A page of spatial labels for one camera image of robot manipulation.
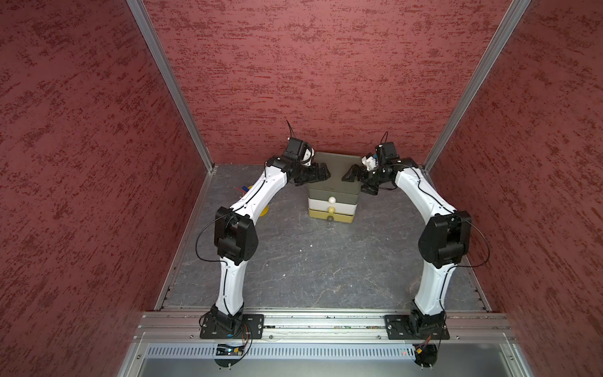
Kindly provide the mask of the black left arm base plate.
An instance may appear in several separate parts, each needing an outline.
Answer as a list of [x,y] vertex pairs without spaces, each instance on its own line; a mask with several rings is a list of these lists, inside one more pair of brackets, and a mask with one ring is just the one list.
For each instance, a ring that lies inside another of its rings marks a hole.
[[265,324],[262,314],[242,314],[230,318],[205,314],[199,320],[201,339],[261,339]]

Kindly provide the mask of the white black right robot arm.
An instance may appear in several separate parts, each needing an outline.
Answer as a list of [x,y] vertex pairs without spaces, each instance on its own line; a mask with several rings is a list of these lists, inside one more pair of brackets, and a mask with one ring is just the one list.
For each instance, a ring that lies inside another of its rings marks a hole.
[[381,185],[391,182],[406,194],[425,221],[418,241],[422,278],[411,304],[407,329],[413,336],[428,336],[444,329],[445,296],[452,273],[469,251],[471,217],[446,202],[413,160],[390,159],[369,170],[367,164],[374,161],[371,157],[361,165],[354,164],[342,180],[360,182],[361,191],[373,196]]

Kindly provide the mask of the olive three-drawer desk organizer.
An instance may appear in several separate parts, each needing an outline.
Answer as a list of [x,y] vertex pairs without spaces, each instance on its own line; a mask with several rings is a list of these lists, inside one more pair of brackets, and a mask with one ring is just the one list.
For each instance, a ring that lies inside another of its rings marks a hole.
[[352,223],[359,203],[361,183],[343,182],[342,177],[351,166],[360,165],[361,158],[317,152],[313,161],[326,163],[331,177],[308,185],[309,216],[325,221]]

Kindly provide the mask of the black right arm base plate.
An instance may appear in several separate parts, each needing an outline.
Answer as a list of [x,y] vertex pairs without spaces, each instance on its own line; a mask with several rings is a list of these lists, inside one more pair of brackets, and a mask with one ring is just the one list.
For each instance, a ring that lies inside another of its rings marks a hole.
[[450,339],[443,314],[433,316],[422,314],[386,315],[384,322],[389,340]]

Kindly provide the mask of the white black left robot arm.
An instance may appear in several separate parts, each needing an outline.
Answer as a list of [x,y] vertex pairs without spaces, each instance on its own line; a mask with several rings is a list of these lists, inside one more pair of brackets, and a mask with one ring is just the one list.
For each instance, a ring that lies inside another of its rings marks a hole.
[[221,267],[218,298],[210,318],[228,336],[243,327],[243,284],[247,263],[258,249],[256,223],[269,202],[288,183],[305,185],[331,177],[326,163],[276,156],[265,163],[252,188],[231,207],[220,207],[213,225],[217,263]]

